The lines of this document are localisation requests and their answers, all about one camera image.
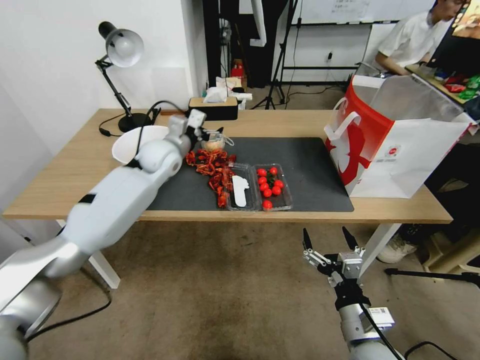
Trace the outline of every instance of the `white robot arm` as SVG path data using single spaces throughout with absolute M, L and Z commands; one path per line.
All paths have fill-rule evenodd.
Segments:
M 340 329 L 350 350 L 349 360 L 404 360 L 383 335 L 382 331 L 395 323 L 386 307 L 371 308 L 370 300 L 358 285 L 363 265 L 364 248 L 343 229 L 351 251 L 322 254 L 312 249 L 307 229 L 303 229 L 303 257 L 310 265 L 328 276 L 335 290 L 335 308 L 340 314 Z
M 77 271 L 94 252 L 120 240 L 162 184 L 179 171 L 203 134 L 204 120 L 205 114 L 196 110 L 188 119 L 172 116 L 167 137 L 146 143 L 128 165 L 100 181 L 72 208 L 57 237 L 20 250 L 0 264 L 0 360 L 28 358 L 26 339 L 42 327 L 61 297 L 49 279 Z M 365 319 L 370 301 L 357 285 L 363 251 L 352 241 L 349 245 L 352 252 L 323 256 L 312 250 L 304 231 L 304 257 L 329 276 L 337 294 L 335 307 L 350 360 L 403 359 L 378 342 L 380 333 Z
M 70 211 L 63 231 L 22 249 L 0 265 L 0 360 L 24 360 L 25 339 L 55 309 L 61 293 L 49 282 L 80 269 L 96 251 L 115 244 L 180 169 L 202 136 L 205 114 L 172 116 L 163 140 L 143 145 L 126 166 L 110 172 Z

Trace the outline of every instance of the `floor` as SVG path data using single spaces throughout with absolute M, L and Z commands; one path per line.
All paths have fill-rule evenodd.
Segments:
M 251 109 L 257 103 L 262 101 L 269 94 L 268 87 L 266 88 L 249 88 L 248 92 L 252 93 L 253 100 L 247 103 L 246 108 Z M 338 86 L 303 86 L 303 85 L 288 85 L 282 86 L 283 93 L 290 101 L 288 104 L 280 104 L 280 94 L 277 87 L 272 93 L 273 104 L 276 109 L 283 110 L 285 105 L 288 110 L 298 109 L 333 109 L 335 104 L 344 96 L 341 88 Z M 265 109 L 265 105 L 260 106 L 259 110 Z
M 322 89 L 292 86 L 290 93 Z M 260 101 L 266 90 L 254 94 Z M 341 97 L 335 89 L 296 94 L 288 108 L 330 109 Z M 30 359 L 348 359 L 334 291 L 301 256 L 303 227 L 317 251 L 347 250 L 339 224 L 137 223 L 104 251 L 122 279 L 112 305 L 34 339 Z M 347 227 L 360 244 L 375 230 Z M 396 325 L 386 335 L 400 352 L 429 340 L 461 360 L 480 358 L 477 288 L 389 278 L 387 267 L 375 261 L 363 291 L 373 306 L 390 309 Z M 421 270 L 415 255 L 396 267 Z M 64 295 L 49 324 L 106 301 L 81 273 L 58 285 Z M 444 358 L 425 348 L 410 360 Z

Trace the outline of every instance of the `wooden table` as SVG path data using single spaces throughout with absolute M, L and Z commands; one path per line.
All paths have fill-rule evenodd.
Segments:
M 435 69 L 421 67 L 418 64 L 408 65 L 405 67 L 405 69 L 407 69 L 412 74 L 417 75 L 419 78 L 425 80 L 427 83 L 429 83 L 435 89 L 439 90 L 440 92 L 448 96 L 457 104 L 463 106 L 467 102 L 467 100 L 461 99 L 458 96 L 458 94 L 451 93 L 450 91 L 448 91 L 447 88 L 443 86 L 443 84 L 440 81 L 434 79 L 433 71 L 435 71 Z
M 64 220 L 70 209 L 111 170 L 119 166 L 112 158 L 116 137 L 99 133 L 101 121 L 120 114 L 119 109 L 100 109 L 27 189 L 5 210 L 9 219 Z M 331 110 L 243 110 L 238 120 L 206 122 L 207 128 L 224 127 L 230 137 L 314 137 L 325 139 L 324 126 Z M 161 116 L 158 125 L 166 125 Z M 104 126 L 119 134 L 117 120 Z M 430 191 L 422 186 L 411 199 L 352 198 L 352 212 L 242 212 L 242 211 L 155 211 L 147 210 L 140 221 L 209 222 L 325 222 L 380 223 L 366 246 L 362 273 L 375 259 L 402 223 L 448 224 L 452 218 Z M 93 265 L 110 286 L 120 279 L 100 252 Z

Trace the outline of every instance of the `sneaker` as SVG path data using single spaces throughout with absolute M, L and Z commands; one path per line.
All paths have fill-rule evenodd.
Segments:
M 416 246 L 407 243 L 399 234 L 395 234 L 385 248 L 376 257 L 382 263 L 395 264 L 408 254 L 413 254 Z

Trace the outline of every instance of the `tissue box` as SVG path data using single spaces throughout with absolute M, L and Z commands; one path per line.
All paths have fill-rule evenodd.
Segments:
M 188 109 L 197 109 L 206 114 L 207 121 L 236 120 L 239 117 L 239 102 L 229 96 L 225 102 L 204 103 L 203 97 L 192 97 Z

